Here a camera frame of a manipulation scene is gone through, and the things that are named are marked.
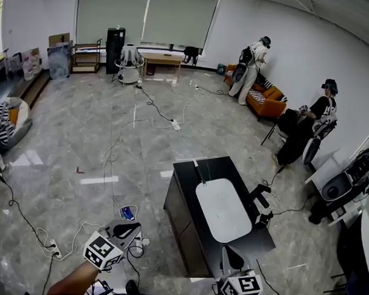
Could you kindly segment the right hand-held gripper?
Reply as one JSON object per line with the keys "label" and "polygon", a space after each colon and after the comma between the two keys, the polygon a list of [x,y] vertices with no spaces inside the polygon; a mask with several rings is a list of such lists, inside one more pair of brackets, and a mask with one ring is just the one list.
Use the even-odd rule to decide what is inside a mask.
{"label": "right hand-held gripper", "polygon": [[251,267],[249,258],[224,246],[221,258],[222,275],[217,283],[217,295],[260,295],[261,277]]}

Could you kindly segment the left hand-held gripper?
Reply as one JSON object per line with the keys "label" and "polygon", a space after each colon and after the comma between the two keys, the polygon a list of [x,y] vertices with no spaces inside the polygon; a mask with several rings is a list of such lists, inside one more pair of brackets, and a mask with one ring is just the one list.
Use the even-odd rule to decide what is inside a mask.
{"label": "left hand-held gripper", "polygon": [[140,231],[138,221],[113,220],[90,236],[82,256],[97,269],[106,270],[120,261]]}

